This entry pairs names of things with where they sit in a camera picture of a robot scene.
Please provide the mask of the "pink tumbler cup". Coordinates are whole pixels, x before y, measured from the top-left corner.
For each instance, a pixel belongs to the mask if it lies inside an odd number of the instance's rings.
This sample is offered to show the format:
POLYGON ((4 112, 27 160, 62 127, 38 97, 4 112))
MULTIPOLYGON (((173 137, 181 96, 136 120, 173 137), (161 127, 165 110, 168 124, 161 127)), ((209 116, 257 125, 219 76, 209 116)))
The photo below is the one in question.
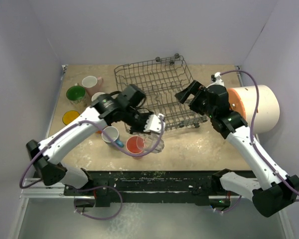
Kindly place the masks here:
POLYGON ((141 159, 140 154, 144 153, 144 139, 141 136, 131 136, 126 142, 127 151, 134 159, 141 159))

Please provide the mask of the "clear glass cup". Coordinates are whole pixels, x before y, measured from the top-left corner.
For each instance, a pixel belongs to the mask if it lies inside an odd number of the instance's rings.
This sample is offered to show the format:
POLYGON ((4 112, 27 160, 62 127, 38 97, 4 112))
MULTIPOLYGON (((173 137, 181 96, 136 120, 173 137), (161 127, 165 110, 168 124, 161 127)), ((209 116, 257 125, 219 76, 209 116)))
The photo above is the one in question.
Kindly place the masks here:
POLYGON ((143 150, 151 153, 161 153, 164 149, 164 141, 156 134, 146 135, 143 140, 143 150))

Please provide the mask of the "blue mug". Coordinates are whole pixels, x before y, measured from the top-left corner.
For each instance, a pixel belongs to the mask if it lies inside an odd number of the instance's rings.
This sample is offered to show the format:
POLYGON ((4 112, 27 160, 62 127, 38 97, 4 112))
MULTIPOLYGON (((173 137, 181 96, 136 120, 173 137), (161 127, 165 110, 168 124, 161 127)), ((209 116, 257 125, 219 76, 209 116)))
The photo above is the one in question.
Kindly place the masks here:
POLYGON ((102 136, 102 140, 107 145, 114 146, 111 142, 112 140, 113 143, 118 147, 120 148, 124 147, 124 143, 120 140, 120 133, 118 129, 114 126, 108 126, 105 129, 103 129, 101 136, 102 136))

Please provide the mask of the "black mug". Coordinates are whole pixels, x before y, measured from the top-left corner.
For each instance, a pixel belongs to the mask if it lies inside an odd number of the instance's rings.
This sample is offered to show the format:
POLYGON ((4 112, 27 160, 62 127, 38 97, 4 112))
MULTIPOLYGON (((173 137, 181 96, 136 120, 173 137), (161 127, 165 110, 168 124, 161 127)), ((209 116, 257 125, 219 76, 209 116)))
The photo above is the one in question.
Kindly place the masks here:
POLYGON ((105 94, 104 92, 96 92, 92 97, 91 97, 91 101, 95 101, 100 95, 105 94))

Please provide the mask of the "pink mug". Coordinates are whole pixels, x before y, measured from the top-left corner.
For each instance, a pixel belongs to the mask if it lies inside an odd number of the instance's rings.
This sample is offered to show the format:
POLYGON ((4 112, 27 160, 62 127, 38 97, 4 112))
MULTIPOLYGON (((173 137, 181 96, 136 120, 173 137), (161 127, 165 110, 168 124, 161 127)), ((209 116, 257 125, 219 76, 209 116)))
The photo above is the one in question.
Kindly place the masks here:
POLYGON ((85 88, 87 94, 92 97, 95 93, 99 92, 104 79, 102 77, 87 76, 85 77, 81 84, 85 88))

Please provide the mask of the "white cat mug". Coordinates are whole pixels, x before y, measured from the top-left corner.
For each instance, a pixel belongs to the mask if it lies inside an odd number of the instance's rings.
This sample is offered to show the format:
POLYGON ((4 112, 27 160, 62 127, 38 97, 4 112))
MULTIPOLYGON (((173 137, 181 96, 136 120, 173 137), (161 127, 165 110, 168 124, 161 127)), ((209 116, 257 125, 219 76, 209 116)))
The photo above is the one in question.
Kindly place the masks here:
POLYGON ((85 88, 79 85, 70 87, 66 92, 67 99, 74 105, 86 105, 86 95, 85 88))

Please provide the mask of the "yellow mug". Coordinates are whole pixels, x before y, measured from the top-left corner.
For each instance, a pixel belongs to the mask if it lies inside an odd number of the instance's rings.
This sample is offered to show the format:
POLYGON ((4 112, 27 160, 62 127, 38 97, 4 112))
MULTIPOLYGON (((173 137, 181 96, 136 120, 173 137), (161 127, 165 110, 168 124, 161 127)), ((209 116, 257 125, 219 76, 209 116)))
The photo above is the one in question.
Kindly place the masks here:
POLYGON ((71 122, 73 122, 77 117, 79 117, 79 115, 80 114, 77 111, 67 111, 62 117, 62 122, 65 125, 68 125, 71 122))

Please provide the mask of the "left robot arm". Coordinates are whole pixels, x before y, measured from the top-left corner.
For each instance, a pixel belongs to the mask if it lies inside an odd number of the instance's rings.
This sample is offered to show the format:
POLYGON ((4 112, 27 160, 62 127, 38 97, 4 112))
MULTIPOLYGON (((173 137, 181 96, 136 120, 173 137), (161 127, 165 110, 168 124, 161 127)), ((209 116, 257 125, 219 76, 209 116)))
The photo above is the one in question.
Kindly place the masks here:
POLYGON ((45 186, 63 183, 81 195, 91 193, 93 184, 85 169, 64 166, 61 161, 77 145, 97 131, 104 131, 112 123, 122 121, 136 133, 162 134, 163 115, 140 113, 138 105, 145 93, 136 85, 128 85, 121 92, 101 94, 73 122, 58 133, 40 142, 30 140, 26 149, 30 165, 45 186))

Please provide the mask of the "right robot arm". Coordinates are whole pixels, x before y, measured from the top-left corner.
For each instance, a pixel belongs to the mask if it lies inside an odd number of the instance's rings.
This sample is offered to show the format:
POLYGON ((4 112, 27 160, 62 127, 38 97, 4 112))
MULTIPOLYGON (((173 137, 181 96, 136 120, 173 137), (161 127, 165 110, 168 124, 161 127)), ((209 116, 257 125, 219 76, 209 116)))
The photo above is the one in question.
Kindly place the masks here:
POLYGON ((299 177, 290 176, 276 165, 253 138, 244 118, 230 108, 227 89, 222 85, 205 87, 193 81, 175 97, 183 104, 190 95, 194 97, 189 108, 210 118, 213 128, 240 152, 256 176, 253 180, 224 169, 213 175, 212 191, 217 195, 231 191, 243 196, 266 218, 294 203, 299 192, 299 177))

